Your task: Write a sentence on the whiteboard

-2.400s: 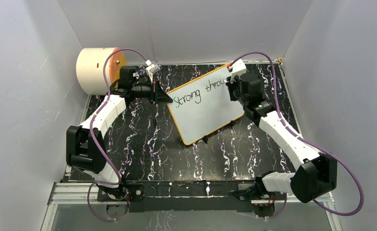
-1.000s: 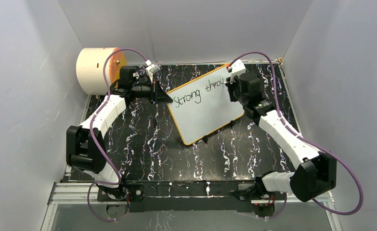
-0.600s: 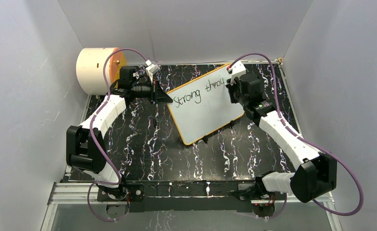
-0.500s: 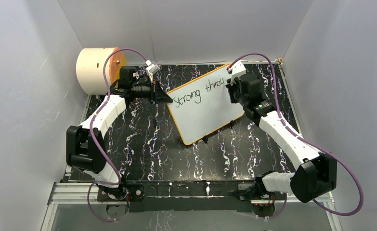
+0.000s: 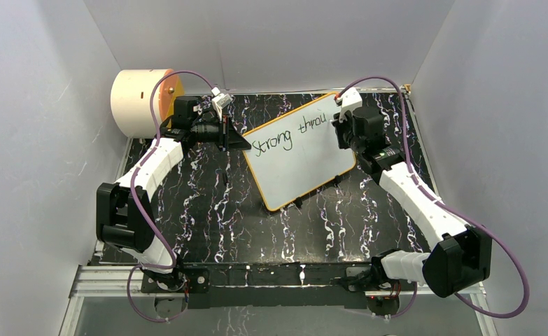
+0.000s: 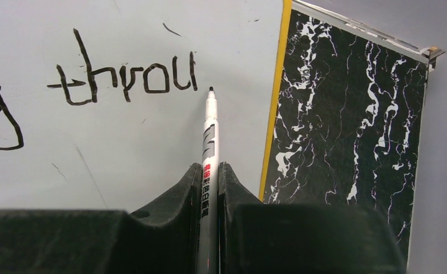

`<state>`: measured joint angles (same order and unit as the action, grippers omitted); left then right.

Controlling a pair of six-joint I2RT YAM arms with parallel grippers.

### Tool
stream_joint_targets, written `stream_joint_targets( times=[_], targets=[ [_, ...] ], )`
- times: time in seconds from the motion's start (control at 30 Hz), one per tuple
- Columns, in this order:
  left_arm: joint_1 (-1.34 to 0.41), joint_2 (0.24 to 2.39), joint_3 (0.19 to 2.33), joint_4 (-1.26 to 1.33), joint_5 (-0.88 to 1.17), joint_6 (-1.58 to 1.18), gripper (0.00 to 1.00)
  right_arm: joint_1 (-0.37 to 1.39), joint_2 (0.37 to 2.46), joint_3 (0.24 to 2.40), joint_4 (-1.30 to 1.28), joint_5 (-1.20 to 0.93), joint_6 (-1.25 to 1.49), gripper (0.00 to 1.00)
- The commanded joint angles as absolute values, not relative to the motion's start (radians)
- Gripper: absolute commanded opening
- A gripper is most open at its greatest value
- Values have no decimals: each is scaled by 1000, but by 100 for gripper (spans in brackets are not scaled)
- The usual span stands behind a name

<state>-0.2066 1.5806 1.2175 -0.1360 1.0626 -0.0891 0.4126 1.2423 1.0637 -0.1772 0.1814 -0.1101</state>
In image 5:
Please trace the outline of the yellow framed whiteboard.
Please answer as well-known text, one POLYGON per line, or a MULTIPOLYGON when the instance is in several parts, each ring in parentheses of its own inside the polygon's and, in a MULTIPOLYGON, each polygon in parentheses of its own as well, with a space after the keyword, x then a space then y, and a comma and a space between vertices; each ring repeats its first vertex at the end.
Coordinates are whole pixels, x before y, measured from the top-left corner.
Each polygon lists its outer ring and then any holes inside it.
POLYGON ((352 170, 352 150, 338 146, 332 117, 340 108, 328 93, 244 134, 244 157, 269 211, 294 202, 352 170))

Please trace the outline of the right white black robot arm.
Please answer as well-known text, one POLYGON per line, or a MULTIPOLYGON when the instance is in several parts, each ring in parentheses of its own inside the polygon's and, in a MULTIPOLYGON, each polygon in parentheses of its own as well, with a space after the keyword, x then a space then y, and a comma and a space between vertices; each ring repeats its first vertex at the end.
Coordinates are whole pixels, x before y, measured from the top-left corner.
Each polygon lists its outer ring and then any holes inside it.
POLYGON ((361 169, 418 225, 429 253, 392 249, 375 255, 364 274, 388 290, 398 280, 426 284, 446 298, 490 276, 492 239, 440 208, 437 195, 405 161, 405 153, 384 134, 384 117, 370 107, 332 117, 338 146, 352 150, 361 169))

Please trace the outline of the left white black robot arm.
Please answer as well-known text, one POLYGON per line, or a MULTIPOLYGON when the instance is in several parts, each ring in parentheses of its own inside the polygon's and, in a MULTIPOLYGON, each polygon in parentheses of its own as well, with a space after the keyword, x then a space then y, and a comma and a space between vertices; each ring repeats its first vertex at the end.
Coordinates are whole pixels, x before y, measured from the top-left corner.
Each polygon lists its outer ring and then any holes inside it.
POLYGON ((212 143, 220 151, 247 151, 251 145, 227 115, 204 119, 199 97, 177 97, 171 107, 174 112, 160 123, 160 133, 144 156, 115 182, 97 188, 96 236, 133 256, 160 289, 179 291, 191 273, 155 224, 153 195, 195 144, 212 143))

